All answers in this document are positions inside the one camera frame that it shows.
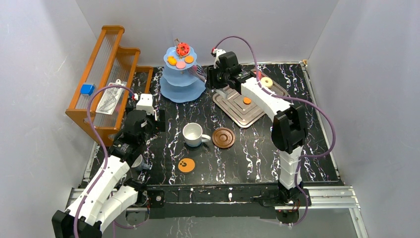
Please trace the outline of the round orange cookie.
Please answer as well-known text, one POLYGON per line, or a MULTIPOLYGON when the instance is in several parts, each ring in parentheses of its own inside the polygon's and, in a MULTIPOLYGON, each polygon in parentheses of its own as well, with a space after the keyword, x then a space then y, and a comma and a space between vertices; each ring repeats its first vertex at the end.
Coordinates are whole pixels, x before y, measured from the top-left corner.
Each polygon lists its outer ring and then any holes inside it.
POLYGON ((194 60, 195 60, 195 58, 194 58, 193 56, 186 56, 186 57, 184 58, 184 61, 185 61, 187 64, 191 64, 191 63, 193 63, 193 62, 194 62, 194 60))
POLYGON ((243 98, 243 103, 244 103, 245 105, 249 105, 251 102, 252 102, 252 100, 251 100, 250 98, 248 98, 248 97, 244 97, 244 98, 243 98))

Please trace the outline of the cream white donut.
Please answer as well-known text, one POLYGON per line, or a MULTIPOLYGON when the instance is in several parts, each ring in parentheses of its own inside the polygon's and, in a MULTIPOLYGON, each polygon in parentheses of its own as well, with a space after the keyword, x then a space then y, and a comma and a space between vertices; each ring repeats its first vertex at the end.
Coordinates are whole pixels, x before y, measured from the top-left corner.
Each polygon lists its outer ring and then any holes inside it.
POLYGON ((262 77, 260 79, 261 84, 266 88, 271 88, 273 86, 273 80, 269 77, 262 77))

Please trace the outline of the pink round macaron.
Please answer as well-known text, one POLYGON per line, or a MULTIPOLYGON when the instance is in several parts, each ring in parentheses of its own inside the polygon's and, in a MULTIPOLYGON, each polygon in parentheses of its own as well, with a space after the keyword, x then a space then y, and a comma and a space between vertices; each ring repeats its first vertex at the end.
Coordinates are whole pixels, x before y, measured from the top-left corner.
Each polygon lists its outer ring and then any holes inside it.
POLYGON ((177 69, 184 69, 186 67, 186 63, 184 61, 179 60, 177 61, 175 66, 177 69))

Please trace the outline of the orange fish-shaped cookie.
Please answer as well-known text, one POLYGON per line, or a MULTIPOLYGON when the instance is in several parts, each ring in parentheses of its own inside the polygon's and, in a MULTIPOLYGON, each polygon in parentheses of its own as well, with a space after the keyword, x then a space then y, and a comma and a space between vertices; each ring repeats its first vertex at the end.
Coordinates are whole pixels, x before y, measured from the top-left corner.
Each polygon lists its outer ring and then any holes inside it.
POLYGON ((169 65, 171 65, 171 66, 176 66, 176 64, 177 64, 177 59, 176 59, 175 57, 173 57, 173 56, 168 56, 168 57, 167 57, 167 62, 168 62, 168 64, 169 64, 169 65))

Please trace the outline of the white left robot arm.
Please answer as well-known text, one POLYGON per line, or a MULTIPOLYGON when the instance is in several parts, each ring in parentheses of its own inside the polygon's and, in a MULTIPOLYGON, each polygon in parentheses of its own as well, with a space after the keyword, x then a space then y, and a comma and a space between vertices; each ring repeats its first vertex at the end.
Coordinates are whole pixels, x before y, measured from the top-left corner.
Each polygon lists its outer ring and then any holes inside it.
POLYGON ((128 207, 148 203, 147 187, 121 178, 135 167, 145 168, 143 151, 147 140, 166 131, 165 111, 132 110, 113 144, 104 151, 104 161, 93 180, 65 211, 57 210, 52 226, 57 238, 100 238, 103 231, 128 207))

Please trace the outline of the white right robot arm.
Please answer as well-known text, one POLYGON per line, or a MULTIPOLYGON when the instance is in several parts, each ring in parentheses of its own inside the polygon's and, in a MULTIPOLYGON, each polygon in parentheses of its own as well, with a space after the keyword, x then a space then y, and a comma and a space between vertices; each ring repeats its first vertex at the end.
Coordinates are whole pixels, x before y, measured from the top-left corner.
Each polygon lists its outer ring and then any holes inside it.
POLYGON ((305 109, 286 102, 274 91, 270 78, 257 71, 244 71, 234 52, 213 49, 214 64, 208 67, 211 89, 227 97, 227 89, 254 102, 272 121, 271 140, 280 151, 279 201, 292 205, 299 198, 301 175, 299 157, 308 135, 305 109))

